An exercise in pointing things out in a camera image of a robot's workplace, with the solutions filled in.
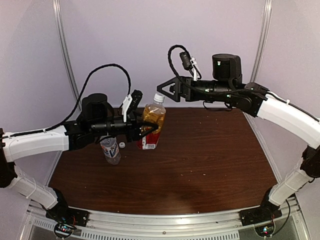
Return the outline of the white water bottle cap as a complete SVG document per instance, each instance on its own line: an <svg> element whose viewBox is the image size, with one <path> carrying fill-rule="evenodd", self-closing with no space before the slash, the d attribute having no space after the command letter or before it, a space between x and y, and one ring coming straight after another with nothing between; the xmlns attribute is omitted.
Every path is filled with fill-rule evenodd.
<svg viewBox="0 0 320 240"><path fill-rule="evenodd" d="M124 142L120 142L118 145L121 149L126 147L126 144Z"/></svg>

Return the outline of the white tea bottle cap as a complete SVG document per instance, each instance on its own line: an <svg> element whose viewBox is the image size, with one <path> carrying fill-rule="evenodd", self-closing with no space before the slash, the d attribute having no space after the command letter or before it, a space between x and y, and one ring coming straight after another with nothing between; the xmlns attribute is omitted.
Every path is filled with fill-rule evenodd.
<svg viewBox="0 0 320 240"><path fill-rule="evenodd" d="M162 105L164 103L165 96L160 93L156 93L153 97L153 102L158 105Z"/></svg>

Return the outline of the amber tea bottle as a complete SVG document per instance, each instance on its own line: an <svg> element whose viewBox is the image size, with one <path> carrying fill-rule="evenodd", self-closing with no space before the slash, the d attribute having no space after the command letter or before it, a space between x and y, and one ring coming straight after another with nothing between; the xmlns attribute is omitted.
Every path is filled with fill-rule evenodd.
<svg viewBox="0 0 320 240"><path fill-rule="evenodd" d="M164 125L166 116L166 109L163 106L163 102L159 102L154 100L153 103L147 104L143 111L143 121L147 123L153 124L150 125L144 125L142 127L142 132L147 132L151 129L154 129L154 126L157 125L158 128L154 130L153 132L149 133L148 135L145 135L142 139L140 139L137 142L137 146L141 150L154 150L156 149L162 127Z"/></svg>

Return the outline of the clear water bottle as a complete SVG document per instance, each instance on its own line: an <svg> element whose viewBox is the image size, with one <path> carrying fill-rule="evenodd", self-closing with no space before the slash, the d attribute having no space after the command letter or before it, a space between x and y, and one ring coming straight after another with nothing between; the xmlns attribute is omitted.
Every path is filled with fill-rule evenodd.
<svg viewBox="0 0 320 240"><path fill-rule="evenodd" d="M109 164L118 165L120 163L121 153L115 137L103 139L100 142L100 146L104 153L105 159Z"/></svg>

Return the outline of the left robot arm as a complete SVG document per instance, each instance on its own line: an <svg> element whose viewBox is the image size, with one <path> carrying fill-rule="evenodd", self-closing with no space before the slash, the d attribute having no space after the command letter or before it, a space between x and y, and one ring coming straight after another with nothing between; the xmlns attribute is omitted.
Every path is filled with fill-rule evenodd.
<svg viewBox="0 0 320 240"><path fill-rule="evenodd" d="M124 112L116 116L103 93L93 93L82 99L82 111L74 121L57 127L31 132L0 133L0 186L13 189L31 199L61 222L72 218L63 194L54 188L38 183L21 170L15 161L47 152L75 151L92 144L103 136L125 135L127 141L138 141L159 127L156 123L138 120L135 111L142 92L135 90L124 100Z"/></svg>

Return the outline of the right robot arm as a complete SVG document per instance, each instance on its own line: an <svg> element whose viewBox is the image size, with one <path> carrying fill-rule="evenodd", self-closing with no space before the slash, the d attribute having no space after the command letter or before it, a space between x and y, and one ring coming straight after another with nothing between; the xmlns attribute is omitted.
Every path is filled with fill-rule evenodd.
<svg viewBox="0 0 320 240"><path fill-rule="evenodd" d="M284 100L268 88L254 82L242 82L241 58L219 53L212 56L213 80L201 80L195 60L183 51L179 54L183 68L192 77L175 77L158 85L157 91L175 102L222 102L252 117L272 122L298 136L307 143L301 163L284 180L270 188L256 210L259 220L268 220L285 200L307 182L320 176L320 120L289 100Z"/></svg>

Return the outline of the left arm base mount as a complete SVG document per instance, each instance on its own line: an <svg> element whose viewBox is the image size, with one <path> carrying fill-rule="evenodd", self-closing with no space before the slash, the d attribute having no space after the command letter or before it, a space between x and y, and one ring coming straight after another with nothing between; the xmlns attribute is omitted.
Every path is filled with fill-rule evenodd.
<svg viewBox="0 0 320 240"><path fill-rule="evenodd" d="M53 188L57 195L57 204L46 211L46 217L55 220L57 223L64 223L73 226L86 227L89 217L89 212L69 207L64 195L58 189Z"/></svg>

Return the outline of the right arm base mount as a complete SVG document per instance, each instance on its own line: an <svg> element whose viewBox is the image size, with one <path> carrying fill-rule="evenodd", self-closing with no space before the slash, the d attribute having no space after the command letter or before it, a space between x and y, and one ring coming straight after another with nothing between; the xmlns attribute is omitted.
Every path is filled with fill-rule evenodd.
<svg viewBox="0 0 320 240"><path fill-rule="evenodd" d="M269 201L269 194L272 188L269 188L258 207L244 209L239 212L242 226L255 225L262 222L271 221L274 218L282 216L279 205L274 205Z"/></svg>

